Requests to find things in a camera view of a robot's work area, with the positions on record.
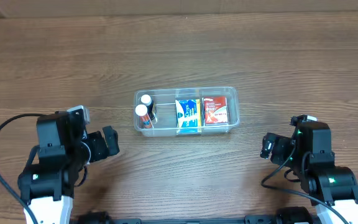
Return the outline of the dark bottle white cap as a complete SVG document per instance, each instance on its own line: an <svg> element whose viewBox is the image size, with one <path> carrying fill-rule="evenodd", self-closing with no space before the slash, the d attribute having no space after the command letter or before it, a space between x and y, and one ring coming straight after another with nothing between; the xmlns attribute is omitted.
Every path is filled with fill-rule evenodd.
<svg viewBox="0 0 358 224"><path fill-rule="evenodd" d="M141 103L147 107L147 112L152 122L156 123L158 119L153 98L150 95L144 94L140 100Z"/></svg>

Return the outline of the blue yellow lozenge box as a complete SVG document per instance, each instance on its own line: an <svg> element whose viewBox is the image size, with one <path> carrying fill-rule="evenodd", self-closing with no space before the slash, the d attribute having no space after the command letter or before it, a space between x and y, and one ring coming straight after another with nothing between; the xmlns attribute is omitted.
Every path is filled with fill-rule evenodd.
<svg viewBox="0 0 358 224"><path fill-rule="evenodd" d="M175 100L177 134L201 133L200 99Z"/></svg>

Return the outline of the red medicine box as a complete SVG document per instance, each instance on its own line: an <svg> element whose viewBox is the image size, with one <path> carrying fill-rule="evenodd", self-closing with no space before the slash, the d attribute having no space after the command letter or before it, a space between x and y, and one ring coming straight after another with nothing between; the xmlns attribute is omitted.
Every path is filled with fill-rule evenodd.
<svg viewBox="0 0 358 224"><path fill-rule="evenodd" d="M204 97L203 106L206 126L228 124L229 115L225 96Z"/></svg>

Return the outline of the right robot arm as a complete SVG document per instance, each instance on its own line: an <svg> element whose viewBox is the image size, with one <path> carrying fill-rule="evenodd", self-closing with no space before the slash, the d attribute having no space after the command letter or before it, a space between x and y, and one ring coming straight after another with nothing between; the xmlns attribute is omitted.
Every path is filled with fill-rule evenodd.
<svg viewBox="0 0 358 224"><path fill-rule="evenodd" d="M264 177L261 186L310 200L316 210L312 215L305 207L285 207L264 223L358 223L358 183L348 167L335 165L331 130L328 124L310 115L294 116L292 136L267 133L262 140L260 156L278 167ZM291 190L267 184L283 168L301 189Z"/></svg>

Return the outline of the orange tube white cap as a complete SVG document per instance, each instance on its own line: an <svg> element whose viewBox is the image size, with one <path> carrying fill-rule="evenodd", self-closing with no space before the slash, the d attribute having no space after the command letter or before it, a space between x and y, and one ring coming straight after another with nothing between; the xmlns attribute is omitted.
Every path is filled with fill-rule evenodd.
<svg viewBox="0 0 358 224"><path fill-rule="evenodd" d="M145 105L137 105L135 108L135 113L142 121L144 128L153 128L152 120L148 113L148 108Z"/></svg>

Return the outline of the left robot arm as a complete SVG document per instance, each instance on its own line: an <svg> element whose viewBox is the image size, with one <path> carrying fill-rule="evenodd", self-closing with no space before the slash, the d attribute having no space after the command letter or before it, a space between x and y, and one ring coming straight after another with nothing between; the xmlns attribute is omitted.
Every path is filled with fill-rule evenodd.
<svg viewBox="0 0 358 224"><path fill-rule="evenodd" d="M27 223L69 223L80 171L119 153L117 132L106 126L88 133L89 123L82 105L38 118L39 143L18 178Z"/></svg>

